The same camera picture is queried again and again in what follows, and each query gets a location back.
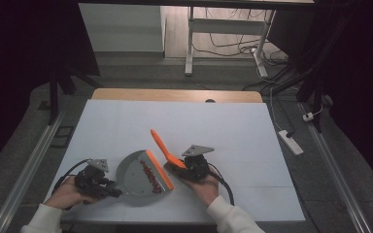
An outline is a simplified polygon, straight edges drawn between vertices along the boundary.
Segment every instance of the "gray floor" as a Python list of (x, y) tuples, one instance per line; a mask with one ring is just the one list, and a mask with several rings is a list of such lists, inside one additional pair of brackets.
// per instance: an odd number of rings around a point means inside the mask
[[(166, 14), (166, 31), (165, 31), (165, 57), (169, 58), (185, 58), (187, 50), (188, 24), (187, 24), (187, 7), (165, 7)], [(250, 20), (263, 21), (265, 11), (263, 10), (248, 10), (248, 9), (217, 9), (208, 8), (206, 13), (205, 8), (194, 8), (194, 18), (215, 18), (215, 19), (231, 19), (231, 20)], [(231, 34), (209, 34), (209, 33), (194, 33), (192, 44), (196, 50), (193, 52), (193, 57), (211, 57), (211, 58), (226, 58), (230, 59), (245, 59), (251, 55), (248, 50), (245, 53), (238, 53), (243, 47), (258, 44), (259, 36), (252, 35), (231, 35)], [(236, 44), (235, 46), (225, 47), (224, 45)], [(221, 55), (216, 55), (200, 50), (207, 50)], [(266, 53), (278, 50), (272, 44), (265, 44), (263, 50)], [(275, 53), (275, 58), (283, 58), (286, 55)]]
[[(251, 83), (259, 83), (251, 60), (195, 60), (192, 77), (184, 76), (182, 59), (164, 59), (144, 54), (108, 54), (98, 53), (98, 62), (102, 78), (95, 78), (107, 87), (123, 88), (171, 88), (171, 89), (214, 89), (241, 90)], [(282, 67), (268, 67), (271, 75)], [(77, 92), (72, 96), (59, 93), (61, 103), (70, 102), (61, 126), (75, 127), (85, 102), (94, 88), (75, 79)], [(252, 86), (247, 91), (260, 90), (262, 85)], [(337, 188), (334, 186), (322, 156), (312, 140), (308, 126), (301, 119), (296, 90), (282, 92), (279, 98), (296, 128), (294, 139), (305, 150), (302, 156), (293, 156), (282, 145), (285, 160), (296, 185), (304, 215), (302, 222), (260, 222), (266, 232), (356, 232), (350, 220), (349, 212)], [(271, 109), (268, 96), (264, 102)], [(36, 88), (31, 94), (31, 104), (22, 123), (0, 155), (0, 208), (7, 198), (13, 184), (36, 146), (39, 137), (49, 119), (49, 112), (38, 110), (42, 101), (49, 100), (48, 85)], [(289, 128), (285, 112), (277, 99), (273, 99), (276, 120), (280, 127)], [(359, 152), (337, 128), (328, 115), (329, 105), (322, 111), (323, 135), (335, 154), (359, 205), (373, 229), (373, 172)], [(62, 145), (62, 139), (52, 140), (53, 146)], [(44, 201), (50, 183), (56, 173), (65, 148), (50, 147), (36, 176), (29, 186), (20, 207), (7, 232), (18, 232), (33, 216), (39, 203)], [(77, 232), (214, 232), (214, 226), (149, 226), (149, 225), (91, 225), (76, 224)]]

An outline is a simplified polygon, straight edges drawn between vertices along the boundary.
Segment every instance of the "gray mat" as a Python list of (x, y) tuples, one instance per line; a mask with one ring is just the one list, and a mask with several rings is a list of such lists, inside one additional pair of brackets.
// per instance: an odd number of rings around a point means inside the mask
[[(240, 90), (247, 84), (259, 82), (254, 67), (249, 66), (216, 66), (196, 65), (193, 76), (184, 76), (183, 65), (119, 65), (101, 66), (102, 78), (97, 81), (107, 87), (120, 88), (174, 88), (174, 89), (218, 89)], [(279, 68), (270, 68), (271, 74), (277, 73)], [(74, 79), (77, 92), (69, 97), (72, 101), (66, 118), (61, 126), (76, 127), (85, 102), (90, 98), (94, 88)], [(19, 125), (17, 132), (0, 154), (0, 207), (15, 183), (25, 161), (34, 149), (41, 136), (48, 119), (48, 111), (38, 111), (43, 100), (49, 100), (47, 85), (35, 89), (31, 95), (31, 104), (25, 118)], [(304, 149), (301, 156), (294, 156), (288, 148), (281, 144), (289, 171), (294, 179), (304, 215), (304, 222), (261, 222), (259, 225), (266, 232), (356, 232), (344, 202), (338, 195), (331, 177), (322, 162), (321, 155), (312, 140), (305, 122), (301, 118), (298, 103), (293, 97), (294, 91), (288, 90), (280, 94), (280, 99), (286, 113), (288, 113), (296, 132), (293, 138)], [(271, 109), (268, 96), (265, 103)], [(274, 98), (274, 112), (280, 127), (290, 129), (290, 124)], [(345, 138), (342, 132), (334, 125), (327, 114), (322, 112), (322, 129), (324, 135), (337, 155), (346, 178), (351, 184), (364, 213), (373, 227), (373, 173), (365, 163), (359, 152)], [(54, 145), (62, 142), (53, 140)], [(21, 206), (16, 213), (8, 232), (18, 232), (20, 227), (27, 224), (32, 218), (39, 203), (44, 201), (51, 181), (66, 149), (50, 148), (40, 166), (38, 173), (32, 181)], [(206, 228), (190, 228), (179, 226), (170, 228), (175, 232), (214, 231), (214, 226)], [(163, 232), (167, 226), (136, 226), (136, 225), (85, 225), (77, 224), (77, 232)]]

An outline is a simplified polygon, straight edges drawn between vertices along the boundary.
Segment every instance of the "human arm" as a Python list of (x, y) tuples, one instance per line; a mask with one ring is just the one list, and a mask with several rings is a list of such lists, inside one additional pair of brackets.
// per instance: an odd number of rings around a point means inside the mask
[(220, 233), (263, 233), (254, 219), (241, 208), (232, 206), (219, 195), (219, 182), (207, 176), (198, 183), (184, 180), (199, 199), (208, 207), (207, 213), (214, 219)]
[(28, 225), (24, 225), (21, 233), (61, 233), (60, 218), (62, 210), (83, 201), (95, 202), (96, 198), (82, 195), (75, 187), (74, 177), (69, 177), (44, 203), (40, 204), (35, 216)]

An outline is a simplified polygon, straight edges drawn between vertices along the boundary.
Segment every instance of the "black cable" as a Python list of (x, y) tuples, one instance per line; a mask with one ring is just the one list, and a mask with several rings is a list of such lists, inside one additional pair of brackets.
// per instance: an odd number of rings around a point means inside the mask
[[(268, 87), (268, 88), (267, 88), (267, 91), (269, 92), (269, 90), (270, 90), (272, 87), (275, 87), (276, 84), (285, 84), (285, 83), (289, 82), (290, 80), (292, 80), (295, 76), (298, 76), (298, 74), (297, 74), (297, 73), (294, 73), (294, 74), (292, 74), (291, 76), (289, 76), (285, 81), (278, 83), (278, 80), (281, 79), (281, 78), (279, 78), (279, 79), (276, 80), (276, 83), (270, 83), (270, 84), (266, 85), (264, 88)], [(259, 92), (260, 95), (262, 95), (262, 96), (268, 95), (267, 93), (264, 92), (264, 88)]]
[(251, 17), (259, 17), (260, 15), (262, 15), (262, 13), (265, 12), (265, 10), (262, 10), (258, 15), (253, 16), (253, 15), (251, 15), (251, 11), (252, 11), (252, 10), (250, 10), (250, 16), (251, 16)]
[(59, 178), (59, 180), (56, 182), (55, 186), (53, 187), (53, 191), (52, 191), (52, 194), (54, 192), (56, 192), (56, 190), (60, 187), (60, 185), (63, 183), (63, 181), (65, 181), (65, 179), (69, 176), (69, 174), (74, 171), (75, 168), (77, 168), (78, 166), (80, 166), (81, 164), (83, 163), (86, 163), (88, 162), (90, 159), (85, 159), (77, 164), (75, 164), (75, 166), (73, 166), (71, 169), (69, 169), (68, 172), (65, 173), (65, 175), (63, 175), (62, 177)]
[[(248, 12), (248, 15), (247, 15), (247, 20), (249, 20), (250, 19), (250, 13), (251, 12)], [(238, 51), (240, 51), (240, 52), (242, 52), (241, 51), (241, 49), (239, 48), (240, 46), (241, 46), (241, 42), (242, 42), (242, 40), (244, 39), (244, 35), (241, 35), (241, 39), (239, 40), (239, 43), (238, 43)]]
[(241, 54), (252, 54), (252, 49), (256, 49), (255, 46), (244, 46), (244, 47), (241, 47), (239, 48), (238, 46), (238, 50), (241, 52)]
[(271, 54), (269, 54), (269, 58), (266, 57), (265, 55), (265, 51), (262, 51), (262, 55), (263, 55), (263, 61), (265, 63), (267, 63), (268, 65), (270, 66), (277, 66), (277, 65), (285, 65), (285, 64), (288, 64), (288, 60), (287, 59), (272, 59), (271, 58), (271, 55), (273, 53), (276, 53), (276, 52), (279, 52), (280, 50), (276, 50), (274, 52), (271, 52)]
[(214, 166), (212, 163), (208, 163), (208, 165), (213, 167), (217, 171), (217, 173), (220, 175), (220, 177), (223, 179), (223, 176), (220, 174), (220, 171), (218, 170), (218, 168), (216, 166)]
[(290, 127), (292, 128), (292, 131), (290, 131), (288, 133), (288, 135), (287, 135), (287, 137), (290, 137), (290, 136), (292, 136), (295, 133), (295, 126), (293, 125), (292, 121), (290, 120), (290, 118), (289, 118), (289, 116), (287, 114), (287, 111), (284, 109), (284, 106), (283, 106), (283, 104), (280, 101), (280, 98), (278, 98), (278, 95), (277, 95), (277, 101), (278, 101), (278, 104), (280, 105), (281, 109), (284, 111), (284, 115), (286, 116), (286, 119), (287, 119)]
[[(220, 174), (220, 171), (212, 164), (208, 163), (209, 165), (211, 165), (213, 168), (215, 168), (215, 170), (217, 170), (217, 172)], [(232, 194), (232, 189), (231, 187), (229, 186), (229, 184), (223, 179), (222, 175), (218, 175), (212, 171), (209, 171), (208, 175), (210, 175), (211, 177), (217, 179), (217, 181), (220, 182), (220, 184), (222, 184), (226, 191), (228, 192), (228, 196), (229, 196), (229, 203), (234, 206), (234, 195)]]
[(282, 51), (282, 50), (276, 50), (276, 51), (271, 52), (271, 53), (269, 54), (269, 59), (270, 59), (270, 60), (273, 60), (273, 59), (272, 59), (272, 54), (274, 54), (274, 53), (278, 53), (278, 52), (280, 52), (280, 51)]
[(241, 17), (242, 9), (239, 10), (238, 19)]
[(281, 69), (281, 70), (280, 70), (276, 75), (274, 75), (273, 77), (271, 77), (270, 79), (268, 79), (268, 80), (267, 80), (267, 79), (262, 79), (261, 82), (248, 84), (248, 85), (244, 86), (241, 90), (242, 90), (242, 91), (245, 91), (245, 89), (248, 88), (248, 87), (250, 87), (250, 86), (256, 86), (256, 85), (260, 85), (260, 84), (268, 83), (268, 82), (274, 82), (274, 81), (273, 81), (274, 79), (276, 79), (276, 78), (279, 77), (279, 76), (282, 76), (282, 75), (286, 74), (287, 71), (288, 71), (288, 68), (289, 68), (289, 66), (287, 65), (287, 66), (285, 66), (283, 69)]
[(192, 44), (192, 47), (193, 47), (195, 50), (197, 50), (197, 51), (208, 52), (208, 53), (215, 54), (215, 55), (220, 55), (220, 56), (234, 56), (234, 55), (239, 55), (239, 54), (241, 54), (241, 52), (232, 53), (232, 54), (220, 54), (220, 53), (216, 53), (216, 52), (208, 51), (208, 50), (199, 50), (199, 49), (197, 49), (193, 44)]
[[(232, 12), (233, 15), (232, 15), (231, 17), (229, 17), (228, 19), (234, 17), (234, 16), (236, 15), (236, 13), (238, 12), (238, 10), (239, 10), (239, 9), (235, 9), (235, 10)], [(214, 17), (212, 16), (212, 14), (209, 12), (208, 8), (205, 8), (205, 17), (206, 17), (206, 18), (208, 18), (208, 14), (211, 16), (211, 18), (214, 18)], [(247, 17), (247, 20), (250, 18), (250, 15), (251, 15), (251, 11), (249, 12), (249, 15), (248, 15), (248, 17)], [(240, 48), (239, 48), (240, 45), (242, 45), (242, 44), (247, 44), (247, 43), (253, 43), (253, 42), (257, 42), (257, 41), (259, 41), (259, 39), (257, 39), (257, 40), (251, 40), (251, 41), (247, 41), (247, 42), (242, 42), (242, 40), (243, 40), (243, 38), (244, 38), (244, 35), (242, 35), (241, 40), (240, 40), (239, 43), (226, 44), (226, 45), (216, 45), (215, 42), (214, 42), (214, 40), (213, 40), (212, 33), (209, 33), (209, 34), (210, 34), (210, 39), (211, 39), (211, 43), (213, 44), (213, 46), (215, 46), (215, 47), (220, 47), (220, 48), (222, 48), (222, 47), (238, 46), (238, 50), (239, 50), (239, 51), (241, 51)]]
[(308, 48), (307, 51), (305, 51), (303, 54), (299, 55), (293, 60), (290, 60), (289, 63), (292, 66), (300, 66), (306, 63), (310, 63), (312, 59), (315, 59), (315, 55), (317, 52), (320, 51), (320, 48), (323, 46), (325, 41), (329, 38), (329, 35), (331, 34), (332, 29), (336, 25), (336, 22), (330, 23), (328, 26), (322, 29), (323, 33), (319, 37), (319, 39)]
[(203, 89), (206, 89), (206, 90), (212, 90), (211, 88), (203, 85), (203, 84), (200, 84), (200, 83), (196, 83), (195, 85), (199, 86), (199, 87), (202, 87)]
[(227, 19), (230, 19), (232, 17), (235, 17), (237, 15), (237, 12), (238, 12), (239, 9), (234, 9), (232, 12), (231, 12), (231, 16), (228, 17)]
[(261, 95), (267, 95), (268, 93), (265, 93), (264, 89), (266, 89), (266, 91), (269, 92), (269, 89), (272, 88), (272, 87), (274, 87), (276, 84), (282, 84), (282, 83), (279, 83), (279, 80), (282, 79), (284, 77), (284, 75), (287, 74), (288, 72), (290, 72), (292, 69), (293, 68), (291, 66), (287, 65), (285, 67), (285, 70), (283, 69), (284, 71), (280, 75), (278, 75), (277, 77), (275, 77), (274, 80), (270, 79), (271, 82), (269, 84), (267, 84), (265, 87), (263, 87), (262, 90), (259, 93)]

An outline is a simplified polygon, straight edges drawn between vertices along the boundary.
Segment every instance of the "white tabletop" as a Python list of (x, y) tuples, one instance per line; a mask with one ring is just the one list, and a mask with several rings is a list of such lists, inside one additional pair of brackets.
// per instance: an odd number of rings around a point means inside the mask
[[(179, 157), (191, 145), (214, 148), (205, 157), (231, 186), (235, 204), (254, 220), (305, 219), (262, 103), (89, 100), (54, 181), (86, 158), (108, 159), (111, 172), (107, 178), (113, 180), (119, 163), (136, 150), (151, 150), (163, 165), (165, 158), (151, 136), (152, 128)], [(77, 168), (75, 174), (83, 168)], [(63, 220), (213, 222), (187, 186), (175, 177), (170, 180), (174, 190), (159, 197), (108, 197), (89, 206), (75, 206), (65, 212)], [(222, 186), (220, 194), (228, 200)]]

